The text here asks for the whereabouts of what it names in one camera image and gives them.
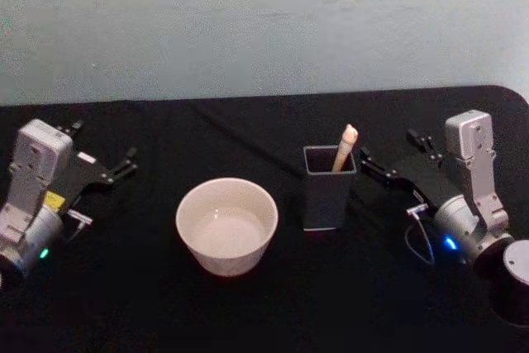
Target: table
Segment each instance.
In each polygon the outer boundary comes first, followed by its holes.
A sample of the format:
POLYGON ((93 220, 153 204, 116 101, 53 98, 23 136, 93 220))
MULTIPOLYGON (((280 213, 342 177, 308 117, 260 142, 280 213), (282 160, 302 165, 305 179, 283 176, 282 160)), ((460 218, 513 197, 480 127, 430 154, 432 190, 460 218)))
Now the table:
MULTIPOLYGON (((414 152, 409 127, 442 147, 445 119, 471 108, 493 117, 498 195, 512 234, 529 236, 529 107, 507 88, 2 107, 2 170, 34 117, 82 118, 78 149, 112 166, 135 145, 140 169, 112 195, 85 197, 77 209, 94 218, 90 230, 0 298, 0 341, 56 351, 527 351, 529 331, 493 314, 486 282, 407 250, 399 196, 364 175, 341 231, 300 226, 304 145, 336 144, 350 122, 356 149, 391 163, 414 152), (174 226, 186 192, 222 176, 260 184, 279 207, 262 261, 237 279, 205 272, 174 226)), ((4 171, 0 197, 8 185, 4 171)))

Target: white bowl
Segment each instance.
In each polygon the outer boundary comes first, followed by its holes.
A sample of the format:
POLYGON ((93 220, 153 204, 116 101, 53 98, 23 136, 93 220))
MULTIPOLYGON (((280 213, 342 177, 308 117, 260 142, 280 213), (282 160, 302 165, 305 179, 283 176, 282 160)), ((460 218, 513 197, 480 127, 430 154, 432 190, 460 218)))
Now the white bowl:
POLYGON ((278 209, 259 185, 245 179, 212 179, 185 195, 176 228, 198 263, 219 276, 244 274, 257 265, 278 225, 278 209))

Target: white cable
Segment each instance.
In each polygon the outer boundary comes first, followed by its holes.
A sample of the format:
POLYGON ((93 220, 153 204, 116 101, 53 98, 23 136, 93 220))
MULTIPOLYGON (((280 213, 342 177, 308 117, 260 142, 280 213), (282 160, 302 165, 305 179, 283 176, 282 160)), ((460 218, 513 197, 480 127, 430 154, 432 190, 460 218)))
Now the white cable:
POLYGON ((70 243, 75 237, 77 237, 77 235, 84 229, 85 226, 86 226, 86 223, 80 222, 74 234, 66 241, 66 243, 70 243))
POLYGON ((409 227, 407 227, 406 231, 404 232, 404 241, 406 242, 406 246, 407 248, 410 249, 410 251, 415 254, 415 256, 423 261, 425 264, 427 265, 430 265, 430 266, 434 266, 436 264, 436 259, 433 255, 433 249, 431 248, 431 243, 430 243, 430 238, 428 237, 427 235, 427 231, 424 230, 424 226, 422 225, 422 222, 421 222, 421 219, 417 216, 417 214, 413 214, 413 219, 415 221, 417 221, 417 224, 419 225, 419 227, 421 228, 421 231, 422 231, 422 235, 424 236, 424 241, 426 242, 427 244, 427 248, 428 248, 428 253, 430 254, 430 260, 426 259, 424 256, 422 256, 421 254, 419 254, 417 252, 417 250, 415 250, 412 245, 410 244, 409 240, 408 240, 408 236, 409 236, 409 233, 410 231, 413 229, 413 227, 415 226, 415 223, 413 223, 412 225, 410 225, 409 227))

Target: pen holder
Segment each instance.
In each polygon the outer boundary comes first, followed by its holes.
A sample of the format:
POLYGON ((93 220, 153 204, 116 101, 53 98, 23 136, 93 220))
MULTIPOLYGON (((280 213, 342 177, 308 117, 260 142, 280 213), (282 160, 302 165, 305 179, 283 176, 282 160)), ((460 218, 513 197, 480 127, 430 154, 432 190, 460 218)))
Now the pen holder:
POLYGON ((356 174, 355 161, 349 155, 343 170, 332 172, 338 145, 305 146, 304 231, 325 231, 343 226, 350 184, 356 174))

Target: blue led light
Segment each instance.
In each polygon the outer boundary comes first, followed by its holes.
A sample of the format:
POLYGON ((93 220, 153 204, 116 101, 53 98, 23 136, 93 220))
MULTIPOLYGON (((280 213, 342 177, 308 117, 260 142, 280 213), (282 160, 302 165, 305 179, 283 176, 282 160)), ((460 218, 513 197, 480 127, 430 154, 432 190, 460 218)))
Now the blue led light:
POLYGON ((451 237, 448 236, 445 237, 445 246, 447 246, 451 250, 457 250, 457 244, 455 243, 455 241, 452 240, 451 237))

